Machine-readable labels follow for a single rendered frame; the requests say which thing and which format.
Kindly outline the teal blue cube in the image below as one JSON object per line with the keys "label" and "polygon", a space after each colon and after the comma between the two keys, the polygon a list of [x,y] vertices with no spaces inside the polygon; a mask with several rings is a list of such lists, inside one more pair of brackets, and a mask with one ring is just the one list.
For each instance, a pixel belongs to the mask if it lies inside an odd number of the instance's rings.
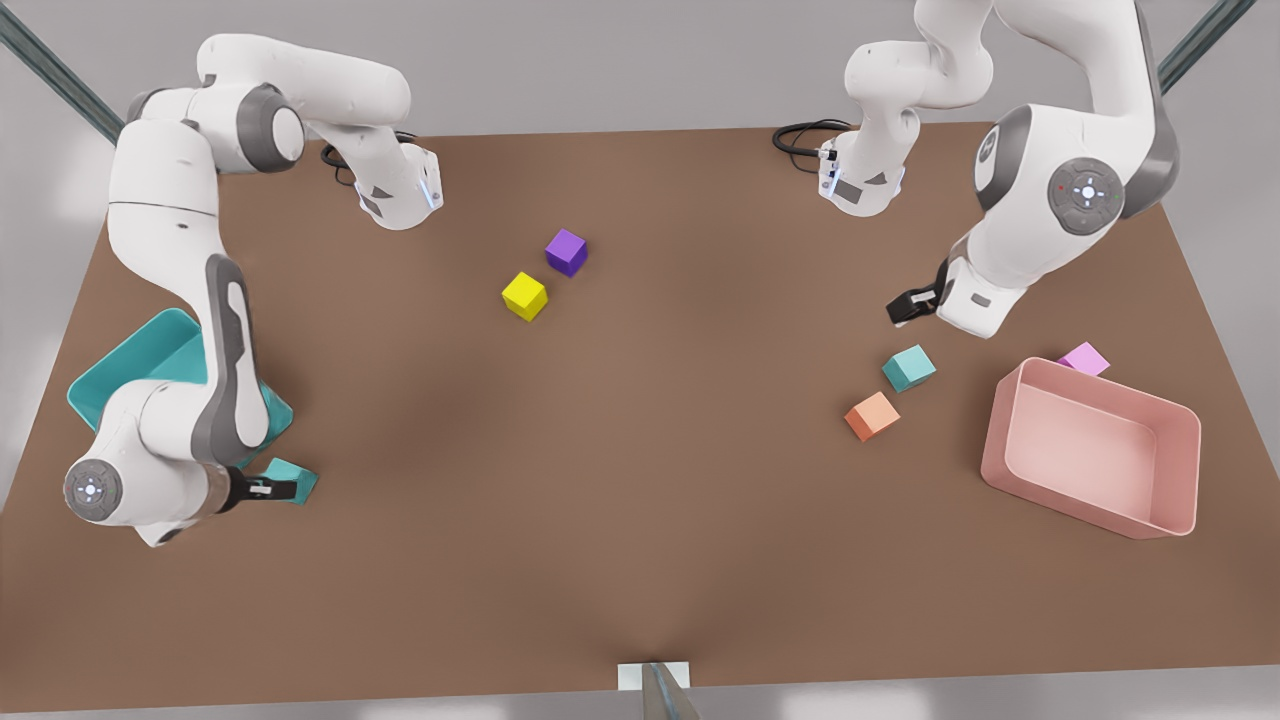
{"label": "teal blue cube", "polygon": [[916,387],[936,374],[936,366],[920,345],[914,345],[891,356],[882,366],[884,377],[896,393]]}
{"label": "teal blue cube", "polygon": [[316,473],[279,457],[273,459],[259,475],[259,484],[269,489],[264,498],[294,505],[306,503],[316,483]]}

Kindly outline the orange cube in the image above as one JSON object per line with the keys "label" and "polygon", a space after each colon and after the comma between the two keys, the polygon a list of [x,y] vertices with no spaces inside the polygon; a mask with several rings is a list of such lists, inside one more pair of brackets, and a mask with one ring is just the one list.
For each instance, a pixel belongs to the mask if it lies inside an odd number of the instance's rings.
{"label": "orange cube", "polygon": [[883,392],[877,392],[854,405],[844,416],[855,436],[865,442],[900,419],[896,407]]}

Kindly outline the teal plastic bin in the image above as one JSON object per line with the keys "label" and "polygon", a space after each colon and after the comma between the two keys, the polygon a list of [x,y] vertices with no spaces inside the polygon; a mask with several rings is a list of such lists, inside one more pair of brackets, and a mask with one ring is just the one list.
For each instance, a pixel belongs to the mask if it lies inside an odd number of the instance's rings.
{"label": "teal plastic bin", "polygon": [[96,430],[111,395],[140,379],[205,382],[200,328],[187,313],[169,307],[145,323],[72,382],[67,401]]}

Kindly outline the pink plastic bin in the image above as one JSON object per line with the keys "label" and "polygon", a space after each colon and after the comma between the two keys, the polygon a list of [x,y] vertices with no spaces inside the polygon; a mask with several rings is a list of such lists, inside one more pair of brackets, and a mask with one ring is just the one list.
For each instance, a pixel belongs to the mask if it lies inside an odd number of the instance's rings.
{"label": "pink plastic bin", "polygon": [[980,477],[1135,541],[1197,524],[1202,425],[1188,407],[1042,357],[995,387]]}

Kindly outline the yellow cube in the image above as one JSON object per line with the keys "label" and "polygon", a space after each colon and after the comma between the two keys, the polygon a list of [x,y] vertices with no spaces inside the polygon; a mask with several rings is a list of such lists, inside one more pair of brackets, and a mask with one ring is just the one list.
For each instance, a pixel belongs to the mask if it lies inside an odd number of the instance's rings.
{"label": "yellow cube", "polygon": [[525,322],[532,322],[548,304],[547,287],[520,272],[500,292],[504,305]]}

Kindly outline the purple cube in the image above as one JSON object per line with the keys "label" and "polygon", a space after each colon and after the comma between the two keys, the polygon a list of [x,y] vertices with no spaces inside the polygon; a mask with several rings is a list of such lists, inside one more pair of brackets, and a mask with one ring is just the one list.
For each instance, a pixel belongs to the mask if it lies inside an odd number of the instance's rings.
{"label": "purple cube", "polygon": [[564,228],[544,247],[548,265],[566,277],[575,277],[588,259],[584,238]]}

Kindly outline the silver frame post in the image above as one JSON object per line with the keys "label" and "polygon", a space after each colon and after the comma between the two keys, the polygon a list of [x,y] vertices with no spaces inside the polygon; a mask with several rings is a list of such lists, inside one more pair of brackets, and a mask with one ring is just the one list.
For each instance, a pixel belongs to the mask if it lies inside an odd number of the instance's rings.
{"label": "silver frame post", "polygon": [[643,720],[701,720],[666,664],[641,665]]}
{"label": "silver frame post", "polygon": [[124,120],[0,0],[0,44],[76,110],[111,146]]}
{"label": "silver frame post", "polygon": [[1167,94],[1258,0],[1216,0],[1158,64],[1158,90]]}

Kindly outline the silver post foot plate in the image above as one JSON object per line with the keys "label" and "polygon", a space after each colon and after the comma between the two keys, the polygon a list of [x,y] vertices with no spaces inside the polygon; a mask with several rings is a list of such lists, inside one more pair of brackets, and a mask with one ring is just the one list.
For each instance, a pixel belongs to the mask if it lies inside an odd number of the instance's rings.
{"label": "silver post foot plate", "polygon": [[[620,664],[617,666],[617,689],[640,691],[643,688],[643,669],[649,665],[650,662]],[[658,665],[664,666],[669,671],[680,688],[689,689],[691,687],[691,673],[687,661],[658,662]]]}

